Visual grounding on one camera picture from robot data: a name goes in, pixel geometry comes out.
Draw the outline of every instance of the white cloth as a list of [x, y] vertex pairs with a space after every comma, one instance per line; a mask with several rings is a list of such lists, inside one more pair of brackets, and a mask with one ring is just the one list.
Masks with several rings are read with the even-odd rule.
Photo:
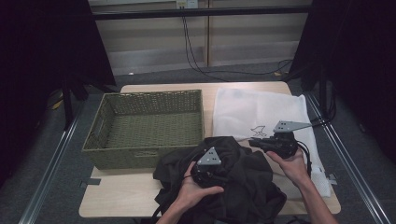
[[[213, 114], [213, 136], [233, 136], [237, 141], [250, 137], [268, 138], [280, 120], [309, 123], [305, 97], [238, 89], [219, 89]], [[322, 197], [330, 197], [330, 184], [318, 156], [311, 127], [294, 131], [296, 140], [306, 144], [312, 161], [312, 180]], [[283, 175], [274, 175], [274, 182], [288, 195], [301, 194]]]

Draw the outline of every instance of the person's left hand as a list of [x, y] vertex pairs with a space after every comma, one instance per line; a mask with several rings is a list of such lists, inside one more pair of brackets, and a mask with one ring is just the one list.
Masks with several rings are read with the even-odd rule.
[[194, 207], [205, 196], [222, 193], [224, 191], [224, 188], [220, 186], [203, 189], [197, 183], [195, 183], [191, 177], [191, 168], [193, 167], [194, 164], [195, 161], [193, 161], [190, 164], [189, 169], [187, 169], [186, 174], [184, 174], [184, 176], [186, 177], [183, 179], [183, 182], [181, 184], [181, 189], [175, 200], [175, 203], [177, 203], [179, 206], [184, 208], [185, 211]]

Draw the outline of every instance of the hand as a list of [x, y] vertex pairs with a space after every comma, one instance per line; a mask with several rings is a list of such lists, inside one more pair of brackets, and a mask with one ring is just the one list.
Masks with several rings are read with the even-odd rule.
[[266, 154], [285, 172], [285, 175], [290, 179], [296, 187], [300, 187], [305, 180], [309, 178], [306, 166], [304, 163], [303, 151], [298, 148], [296, 154], [290, 158], [283, 160], [275, 152], [267, 151]]
[[191, 177], [191, 168], [194, 164], [195, 161], [190, 164], [186, 174], [184, 174], [186, 177], [183, 179], [180, 192], [175, 200], [175, 203], [179, 204], [185, 210], [194, 207], [207, 195], [222, 193], [224, 191], [224, 188], [219, 186], [203, 189], [195, 183]]

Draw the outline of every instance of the table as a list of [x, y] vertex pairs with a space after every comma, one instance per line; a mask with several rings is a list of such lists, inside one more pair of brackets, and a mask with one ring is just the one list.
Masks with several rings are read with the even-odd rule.
[[[218, 88], [249, 89], [291, 94], [284, 82], [230, 82], [128, 85], [121, 92], [202, 90], [205, 118], [205, 137], [212, 135], [213, 106]], [[248, 147], [248, 142], [241, 143]], [[268, 160], [274, 173], [284, 175], [279, 166]], [[79, 208], [82, 217], [151, 217], [158, 204], [154, 201], [162, 187], [152, 178], [154, 169], [123, 169], [92, 171], [92, 178], [100, 178], [98, 186], [89, 185]], [[341, 211], [341, 205], [332, 190], [330, 198], [324, 198], [333, 214]], [[287, 200], [280, 215], [306, 214], [302, 200]]]

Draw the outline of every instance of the black fabric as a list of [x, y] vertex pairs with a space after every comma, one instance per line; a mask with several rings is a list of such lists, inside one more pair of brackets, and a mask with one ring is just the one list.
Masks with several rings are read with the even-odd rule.
[[189, 164], [215, 147], [221, 166], [217, 175], [226, 176], [224, 192], [203, 198], [183, 215], [179, 223], [272, 223], [286, 202], [286, 195], [272, 182], [273, 171], [260, 151], [241, 147], [233, 137], [206, 138], [196, 148], [176, 150], [160, 160], [153, 174], [163, 184], [156, 197], [164, 213], [177, 197]]

